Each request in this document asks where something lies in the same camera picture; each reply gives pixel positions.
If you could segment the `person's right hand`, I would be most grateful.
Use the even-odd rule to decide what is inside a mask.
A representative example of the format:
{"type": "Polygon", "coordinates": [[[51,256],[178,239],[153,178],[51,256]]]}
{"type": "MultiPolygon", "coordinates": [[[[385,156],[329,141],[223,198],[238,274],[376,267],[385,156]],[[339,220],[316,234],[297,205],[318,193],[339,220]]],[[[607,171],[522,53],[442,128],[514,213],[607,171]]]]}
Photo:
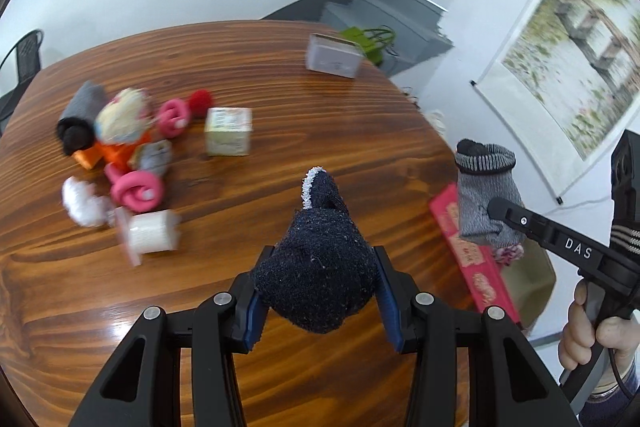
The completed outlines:
{"type": "Polygon", "coordinates": [[[600,343],[603,348],[614,350],[616,369],[625,376],[639,346],[639,323],[635,319],[609,317],[594,327],[586,312],[587,298],[588,284],[580,281],[575,287],[574,300],[561,335],[560,363],[564,369],[574,371],[578,365],[586,365],[591,360],[591,348],[600,343]]]}

